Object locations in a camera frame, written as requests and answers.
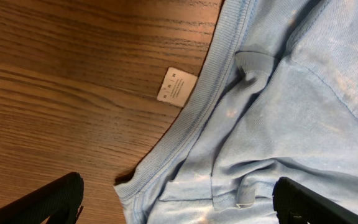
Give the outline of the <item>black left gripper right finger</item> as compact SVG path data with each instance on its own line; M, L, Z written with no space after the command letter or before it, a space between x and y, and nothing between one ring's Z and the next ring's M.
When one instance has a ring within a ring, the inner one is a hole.
M357 214L288 177L279 178L272 196L280 224L358 224Z

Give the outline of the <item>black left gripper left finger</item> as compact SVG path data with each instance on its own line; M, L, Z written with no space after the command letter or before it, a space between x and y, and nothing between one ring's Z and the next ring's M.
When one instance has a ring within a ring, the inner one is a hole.
M77 172L0 208L0 224L75 224L82 212L84 180Z

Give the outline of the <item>light blue printed t-shirt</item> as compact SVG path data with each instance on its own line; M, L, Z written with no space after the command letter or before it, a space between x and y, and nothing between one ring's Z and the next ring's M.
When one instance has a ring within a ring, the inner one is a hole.
M115 191L127 223L277 223L281 177L358 214L358 0L225 1L186 106Z

